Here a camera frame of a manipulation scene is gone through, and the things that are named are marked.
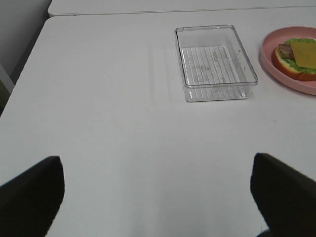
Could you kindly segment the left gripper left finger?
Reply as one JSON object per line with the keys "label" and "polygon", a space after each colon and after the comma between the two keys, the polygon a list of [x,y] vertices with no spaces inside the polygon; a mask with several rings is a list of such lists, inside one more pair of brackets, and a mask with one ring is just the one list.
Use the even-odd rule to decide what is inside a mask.
{"label": "left gripper left finger", "polygon": [[1,185],[0,235],[46,236],[64,193],[64,172],[59,156],[47,157]]}

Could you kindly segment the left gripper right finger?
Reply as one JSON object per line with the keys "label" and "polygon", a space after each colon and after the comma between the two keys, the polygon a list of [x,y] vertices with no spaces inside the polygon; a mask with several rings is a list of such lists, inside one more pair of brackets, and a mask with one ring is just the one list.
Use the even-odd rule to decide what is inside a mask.
{"label": "left gripper right finger", "polygon": [[250,191],[268,230],[262,237],[316,235],[316,183],[266,153],[254,157]]}

